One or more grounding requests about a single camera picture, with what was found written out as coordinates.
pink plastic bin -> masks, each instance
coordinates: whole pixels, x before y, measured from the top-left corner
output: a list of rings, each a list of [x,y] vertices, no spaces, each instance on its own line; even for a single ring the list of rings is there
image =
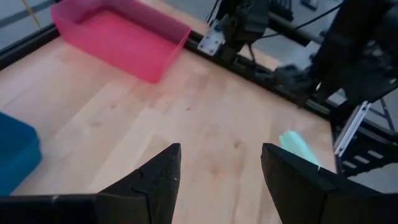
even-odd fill
[[[70,44],[156,83],[181,52],[189,26],[135,0],[64,0],[51,7]]]

mint green object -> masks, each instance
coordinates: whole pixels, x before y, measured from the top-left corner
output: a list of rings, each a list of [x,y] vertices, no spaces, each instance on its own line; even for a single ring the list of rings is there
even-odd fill
[[[295,131],[286,131],[279,136],[279,147],[317,166],[322,166],[301,135]]]

wooden table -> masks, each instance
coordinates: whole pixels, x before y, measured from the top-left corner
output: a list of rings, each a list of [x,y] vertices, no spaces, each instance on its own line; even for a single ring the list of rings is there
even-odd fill
[[[184,12],[146,2],[206,31]],[[57,38],[0,72],[0,110],[42,140],[44,159],[16,195],[98,192],[180,142],[174,223],[278,223],[262,143],[296,130],[334,170],[325,120],[186,50],[151,85]]]

blue plastic bin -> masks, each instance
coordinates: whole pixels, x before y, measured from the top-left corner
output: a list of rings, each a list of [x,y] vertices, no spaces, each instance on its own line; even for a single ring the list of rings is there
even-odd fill
[[[0,195],[10,195],[41,159],[35,129],[0,113]]]

